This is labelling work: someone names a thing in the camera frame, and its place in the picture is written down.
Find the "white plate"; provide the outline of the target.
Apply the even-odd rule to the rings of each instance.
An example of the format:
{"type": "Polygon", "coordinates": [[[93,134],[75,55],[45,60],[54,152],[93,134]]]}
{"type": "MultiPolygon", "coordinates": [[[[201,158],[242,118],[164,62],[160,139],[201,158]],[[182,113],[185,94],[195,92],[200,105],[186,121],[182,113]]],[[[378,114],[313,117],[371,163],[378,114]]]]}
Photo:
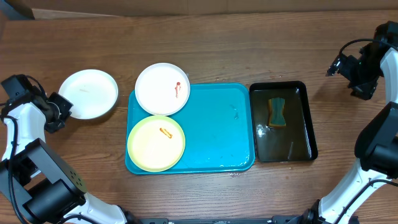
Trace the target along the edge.
{"type": "Polygon", "coordinates": [[[108,113],[116,104],[119,88],[108,73],[87,69],[70,75],[61,85],[58,94],[72,107],[71,117],[95,119],[108,113]]]}
{"type": "Polygon", "coordinates": [[[188,75],[171,63],[155,63],[145,68],[135,84],[138,104],[153,115],[169,116],[180,111],[190,96],[188,75]]]}

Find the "green yellow sponge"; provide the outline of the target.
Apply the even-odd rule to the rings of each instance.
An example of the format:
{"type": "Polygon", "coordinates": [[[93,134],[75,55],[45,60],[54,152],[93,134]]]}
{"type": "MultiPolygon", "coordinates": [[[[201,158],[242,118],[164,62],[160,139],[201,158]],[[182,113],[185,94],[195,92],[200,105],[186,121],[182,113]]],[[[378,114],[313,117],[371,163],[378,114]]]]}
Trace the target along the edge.
{"type": "Polygon", "coordinates": [[[268,126],[274,128],[286,126],[284,118],[284,108],[285,100],[283,98],[271,98],[268,100],[268,126]]]}

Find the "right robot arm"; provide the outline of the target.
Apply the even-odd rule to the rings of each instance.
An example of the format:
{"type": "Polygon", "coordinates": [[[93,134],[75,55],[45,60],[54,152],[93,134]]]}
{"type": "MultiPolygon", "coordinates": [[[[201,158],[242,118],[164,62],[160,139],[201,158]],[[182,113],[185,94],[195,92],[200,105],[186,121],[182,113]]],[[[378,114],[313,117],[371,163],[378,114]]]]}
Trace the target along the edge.
{"type": "Polygon", "coordinates": [[[397,23],[377,26],[365,39],[360,58],[338,53],[327,74],[349,80],[351,94],[369,100],[380,77],[385,79],[386,105],[360,132],[354,147],[356,160],[340,183],[289,223],[358,223],[355,211],[383,185],[397,179],[397,23]]]}

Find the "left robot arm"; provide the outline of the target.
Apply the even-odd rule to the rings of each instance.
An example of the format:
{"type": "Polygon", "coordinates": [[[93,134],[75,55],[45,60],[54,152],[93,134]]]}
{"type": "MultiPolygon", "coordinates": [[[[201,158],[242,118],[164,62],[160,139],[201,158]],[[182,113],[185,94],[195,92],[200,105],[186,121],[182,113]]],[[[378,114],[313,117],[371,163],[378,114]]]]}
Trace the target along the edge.
{"type": "Polygon", "coordinates": [[[1,193],[21,223],[139,223],[131,212],[87,192],[83,179],[45,142],[63,128],[72,104],[58,93],[47,96],[33,78],[13,75],[1,85],[7,146],[1,160],[1,193]]]}

